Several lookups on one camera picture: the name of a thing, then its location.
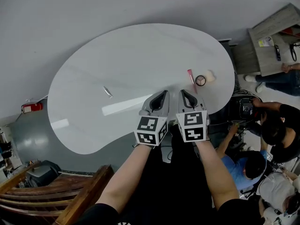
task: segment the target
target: wooden bench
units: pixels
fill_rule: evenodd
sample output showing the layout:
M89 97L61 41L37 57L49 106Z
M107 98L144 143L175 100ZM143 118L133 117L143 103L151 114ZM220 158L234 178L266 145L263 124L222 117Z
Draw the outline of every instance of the wooden bench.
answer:
M0 217L10 223L68 225L92 206L113 176L105 165L92 176L61 174L44 187L16 188L36 162L0 185Z

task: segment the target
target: hand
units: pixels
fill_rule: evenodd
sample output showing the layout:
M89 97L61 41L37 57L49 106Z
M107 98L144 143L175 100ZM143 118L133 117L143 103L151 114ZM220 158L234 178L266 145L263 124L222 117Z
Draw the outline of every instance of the hand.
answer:
M263 112L263 114L261 115L261 125L266 121L267 119L267 113Z
M233 125L231 125L230 129L229 129L229 133L234 136L237 132L238 132L238 129L239 129L239 124L238 123L235 123Z
M254 107L260 107L261 103L262 102L257 97L252 99L252 104Z
M285 73L288 73L289 71L291 71L292 67L286 64L283 64L281 66L281 70L284 71Z
M282 171L283 173L286 173L286 172L287 172L287 169L286 169L285 167L282 167L282 168L281 168L281 171Z

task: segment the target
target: blue shirt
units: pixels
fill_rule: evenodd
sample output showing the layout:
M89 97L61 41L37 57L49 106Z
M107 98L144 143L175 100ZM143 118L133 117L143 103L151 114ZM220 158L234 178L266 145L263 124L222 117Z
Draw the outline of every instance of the blue shirt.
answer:
M264 159L266 160L266 166L265 166L265 169L266 169L266 167L267 167L267 151L262 150L262 151L260 151L260 153L263 155ZM247 160L248 160L247 157L242 157L236 163L234 163L233 160L228 156L225 156L222 158L223 163L227 167L229 173L232 175L234 183L239 191L254 185L255 183L257 183L259 181L259 179L263 175L263 174L261 174L259 177L254 178L252 180L247 179L243 173L243 170L245 168L245 164L246 164Z

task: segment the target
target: fire extinguisher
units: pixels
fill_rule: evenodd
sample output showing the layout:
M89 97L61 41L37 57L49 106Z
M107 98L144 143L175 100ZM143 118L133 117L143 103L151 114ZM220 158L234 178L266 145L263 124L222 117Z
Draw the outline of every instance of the fire extinguisher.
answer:
M24 104L22 106L22 113L30 113L34 111L40 111L43 109L42 103Z

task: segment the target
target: white shirt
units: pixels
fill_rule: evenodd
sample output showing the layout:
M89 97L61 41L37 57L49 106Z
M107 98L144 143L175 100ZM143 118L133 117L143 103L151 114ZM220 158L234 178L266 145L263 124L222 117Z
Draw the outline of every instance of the white shirt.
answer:
M275 209L284 212L284 200L295 194L295 188L300 191L300 178L298 177L292 183L288 177L281 172L274 172L267 176L259 185L258 192L271 207L267 208L263 216L271 221L275 221L278 215Z

